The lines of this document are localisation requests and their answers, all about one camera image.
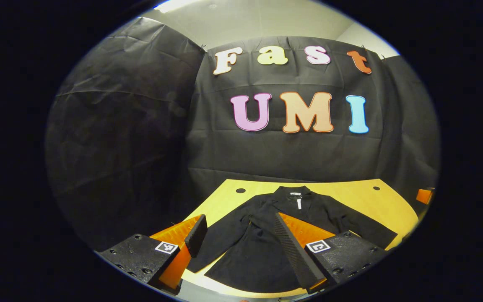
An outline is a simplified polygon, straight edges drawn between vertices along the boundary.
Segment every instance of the wooden tabletop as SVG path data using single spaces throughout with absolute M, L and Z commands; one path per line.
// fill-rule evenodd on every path
M 411 206 L 383 180 L 379 179 L 341 183 L 272 183 L 226 180 L 186 219 L 205 214 L 208 227 L 210 227 L 251 197 L 274 193 L 280 186 L 305 186 L 314 193 L 329 195 L 396 232 L 398 235 L 386 250 L 399 245 L 402 238 L 412 231 L 418 222 L 417 215 Z M 237 189 L 245 189 L 245 192 L 237 193 Z M 185 270 L 182 279 L 220 294 L 245 298 L 279 298 L 306 294 L 306 291 L 301 288 L 271 294 L 241 291 L 204 276 L 221 257 L 222 255 L 197 273 Z

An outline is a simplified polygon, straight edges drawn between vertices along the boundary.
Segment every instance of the black jacket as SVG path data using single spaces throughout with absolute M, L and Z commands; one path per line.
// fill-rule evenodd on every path
M 301 209 L 297 195 L 290 193 L 301 193 Z M 382 248 L 397 235 L 330 196 L 313 193 L 307 187 L 279 187 L 274 193 L 252 197 L 211 225 L 198 256 L 191 260 L 187 269 L 196 273 L 228 250 L 205 276 L 250 292 L 284 292 L 299 288 L 274 235 L 277 212 L 334 234 L 351 230 Z

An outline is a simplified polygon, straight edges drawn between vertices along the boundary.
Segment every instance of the pink letter u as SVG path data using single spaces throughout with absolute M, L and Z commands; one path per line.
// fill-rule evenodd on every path
M 236 125 L 245 131 L 260 131 L 268 125 L 270 121 L 270 109 L 268 102 L 272 98 L 271 94 L 255 94 L 254 99 L 258 102 L 258 111 L 260 118 L 256 122 L 251 122 L 247 118 L 247 101 L 248 96 L 235 96 L 230 99 L 230 103 L 234 105 L 234 120 Z

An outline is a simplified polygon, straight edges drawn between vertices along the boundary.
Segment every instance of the jacket sleeve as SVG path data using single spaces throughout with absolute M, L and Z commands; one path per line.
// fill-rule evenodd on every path
M 192 258 L 187 269 L 196 273 L 235 245 L 242 238 L 249 225 L 249 214 L 256 211 L 259 204 L 260 198 L 258 196 L 252 197 L 211 225 L 203 240 L 199 254 Z
M 336 221 L 339 224 L 341 232 L 347 230 L 353 231 L 363 239 L 384 249 L 397 236 L 397 233 L 391 231 L 376 220 L 347 207 L 333 198 L 331 199 L 325 203 L 327 212 L 330 220 Z

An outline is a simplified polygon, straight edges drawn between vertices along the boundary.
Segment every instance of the ceiling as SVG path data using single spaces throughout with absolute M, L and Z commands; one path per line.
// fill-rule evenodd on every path
M 141 15 L 187 36 L 204 49 L 260 36 L 336 40 L 354 21 L 312 0 L 197 0 L 176 10 Z

